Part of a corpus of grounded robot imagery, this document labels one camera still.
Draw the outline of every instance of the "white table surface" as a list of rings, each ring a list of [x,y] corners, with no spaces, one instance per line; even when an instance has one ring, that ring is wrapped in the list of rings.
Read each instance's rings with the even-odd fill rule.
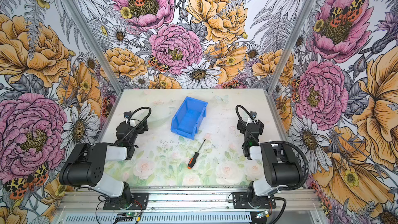
[[[186,96],[208,102],[207,115],[195,140],[170,131],[172,117]],[[116,127],[124,120],[126,111],[151,107],[149,120],[161,120],[149,122],[149,130],[138,134],[135,144],[139,148],[130,161],[107,162],[106,172],[131,187],[247,185],[260,178],[263,169],[261,161],[243,156],[243,134],[236,129],[236,105],[257,112],[257,119],[264,123],[260,142],[280,140],[262,89],[125,90],[101,142],[116,141]],[[196,164],[189,170],[187,163],[205,138]]]

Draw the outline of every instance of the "table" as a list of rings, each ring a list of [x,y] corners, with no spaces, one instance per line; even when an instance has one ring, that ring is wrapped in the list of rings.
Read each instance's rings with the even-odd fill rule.
[[[186,96],[208,102],[207,116],[195,140],[170,131],[172,117]],[[236,129],[236,105],[257,112],[257,119],[265,125],[260,142],[281,140],[262,89],[125,90],[101,142],[115,142],[123,113],[139,107],[152,108],[149,130],[138,134],[135,144],[139,148],[131,160],[107,162],[105,172],[130,187],[248,185],[263,176],[263,168],[261,161],[243,156],[243,134]],[[146,114],[147,110],[142,110],[134,118],[140,120]],[[187,163],[204,139],[196,164],[189,170]]]

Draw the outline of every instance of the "blue plastic bin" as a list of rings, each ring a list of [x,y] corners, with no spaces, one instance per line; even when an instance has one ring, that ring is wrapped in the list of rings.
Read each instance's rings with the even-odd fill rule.
[[[207,102],[186,97],[172,119],[171,131],[186,138],[194,139],[199,126],[206,117]]]

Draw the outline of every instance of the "screwdriver handle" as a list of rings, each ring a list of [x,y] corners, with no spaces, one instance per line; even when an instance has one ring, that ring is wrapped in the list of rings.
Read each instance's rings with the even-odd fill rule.
[[[188,169],[192,169],[192,167],[195,165],[196,163],[196,159],[199,156],[199,153],[195,152],[195,154],[193,155],[193,157],[191,158],[189,164],[188,164]]]

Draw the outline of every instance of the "screwdriver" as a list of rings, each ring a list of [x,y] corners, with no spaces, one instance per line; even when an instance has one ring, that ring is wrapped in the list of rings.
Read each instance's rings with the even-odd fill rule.
[[[205,143],[205,141],[206,141],[206,139],[203,140],[203,143],[202,143],[202,145],[199,147],[199,150],[198,150],[197,152],[195,152],[195,154],[194,154],[193,157],[191,158],[191,161],[190,161],[189,164],[188,164],[188,169],[192,169],[192,167],[195,165],[196,159],[197,159],[197,157],[199,156],[199,151],[200,151],[200,149],[202,148],[202,146],[203,146],[203,144]]]

